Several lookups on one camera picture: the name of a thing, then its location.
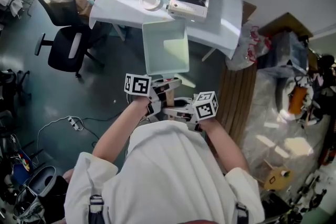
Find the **power strip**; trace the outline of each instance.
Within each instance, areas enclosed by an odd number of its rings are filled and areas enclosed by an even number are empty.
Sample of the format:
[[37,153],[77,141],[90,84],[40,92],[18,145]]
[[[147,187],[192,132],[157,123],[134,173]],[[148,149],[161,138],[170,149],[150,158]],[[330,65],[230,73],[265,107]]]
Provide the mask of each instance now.
[[72,117],[68,118],[68,121],[70,122],[71,126],[77,131],[79,130],[79,127],[77,125],[77,123],[74,121],[74,119]]

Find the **white shirt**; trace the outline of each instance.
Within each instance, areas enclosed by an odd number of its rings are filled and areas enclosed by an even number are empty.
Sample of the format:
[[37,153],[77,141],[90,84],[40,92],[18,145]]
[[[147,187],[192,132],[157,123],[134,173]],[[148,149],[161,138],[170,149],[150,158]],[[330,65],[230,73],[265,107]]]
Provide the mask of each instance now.
[[237,201],[247,207],[249,223],[264,220],[257,182],[240,168],[224,176],[204,139],[181,122],[136,128],[117,172],[107,161],[79,155],[65,201],[67,224],[88,223],[88,174],[103,197],[106,224],[231,224],[237,222]]

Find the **small bottle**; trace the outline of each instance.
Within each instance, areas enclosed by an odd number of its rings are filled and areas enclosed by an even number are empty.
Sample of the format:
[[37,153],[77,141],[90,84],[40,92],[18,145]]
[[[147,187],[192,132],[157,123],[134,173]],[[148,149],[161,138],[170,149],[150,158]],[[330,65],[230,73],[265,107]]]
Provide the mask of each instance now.
[[87,2],[89,2],[90,5],[94,5],[95,4],[95,1],[94,0],[86,0]]

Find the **plastic bag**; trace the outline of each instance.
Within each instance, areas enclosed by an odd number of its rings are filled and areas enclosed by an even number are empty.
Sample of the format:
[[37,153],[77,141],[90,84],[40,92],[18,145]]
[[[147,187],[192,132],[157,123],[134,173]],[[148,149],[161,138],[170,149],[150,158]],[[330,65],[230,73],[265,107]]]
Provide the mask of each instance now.
[[258,61],[258,69],[277,78],[305,76],[308,50],[294,32],[281,32],[272,37],[272,50]]
[[257,62],[257,57],[268,53],[271,47],[270,38],[261,36],[258,29],[259,27],[251,25],[242,27],[235,54],[231,60],[225,60],[229,70],[247,68]]

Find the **translucent plastic box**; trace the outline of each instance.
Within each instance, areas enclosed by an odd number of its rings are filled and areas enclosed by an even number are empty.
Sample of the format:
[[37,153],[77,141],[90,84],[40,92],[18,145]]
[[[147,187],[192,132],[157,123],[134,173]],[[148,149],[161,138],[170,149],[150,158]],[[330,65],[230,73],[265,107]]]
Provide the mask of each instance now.
[[142,25],[148,75],[189,72],[189,46],[184,20]]

